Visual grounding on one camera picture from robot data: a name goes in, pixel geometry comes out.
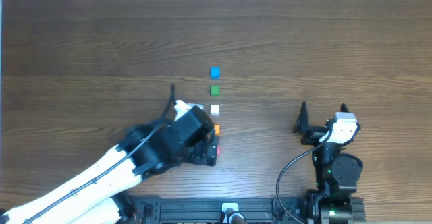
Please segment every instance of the cube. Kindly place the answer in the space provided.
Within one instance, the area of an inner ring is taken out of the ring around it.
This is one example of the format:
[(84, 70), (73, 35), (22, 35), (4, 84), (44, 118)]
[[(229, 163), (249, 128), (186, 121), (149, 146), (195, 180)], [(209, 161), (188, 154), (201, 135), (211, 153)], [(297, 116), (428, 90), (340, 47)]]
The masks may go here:
[(216, 136), (221, 135), (221, 125), (215, 125), (215, 135)]
[(210, 86), (210, 95), (219, 96), (219, 86)]
[(219, 79), (221, 76), (220, 69), (218, 67), (212, 67), (210, 68), (210, 78), (211, 79)]
[(219, 105), (210, 105), (210, 115), (219, 116)]

